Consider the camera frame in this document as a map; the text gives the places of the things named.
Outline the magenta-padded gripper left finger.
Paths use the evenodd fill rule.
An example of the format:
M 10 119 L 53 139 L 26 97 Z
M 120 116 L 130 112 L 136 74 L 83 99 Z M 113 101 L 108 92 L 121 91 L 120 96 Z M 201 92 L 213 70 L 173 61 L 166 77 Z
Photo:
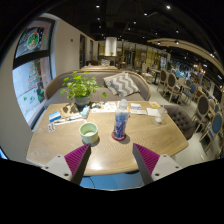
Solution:
M 43 170 L 79 185 L 90 155 L 91 145 L 85 144 L 66 155 L 56 155 Z

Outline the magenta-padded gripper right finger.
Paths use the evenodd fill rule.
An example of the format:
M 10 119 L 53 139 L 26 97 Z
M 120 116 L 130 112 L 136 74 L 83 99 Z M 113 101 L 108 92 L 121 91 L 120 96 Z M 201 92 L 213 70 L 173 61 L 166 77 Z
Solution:
M 158 155 L 139 144 L 133 144 L 132 152 L 145 185 L 182 169 L 167 154 Z

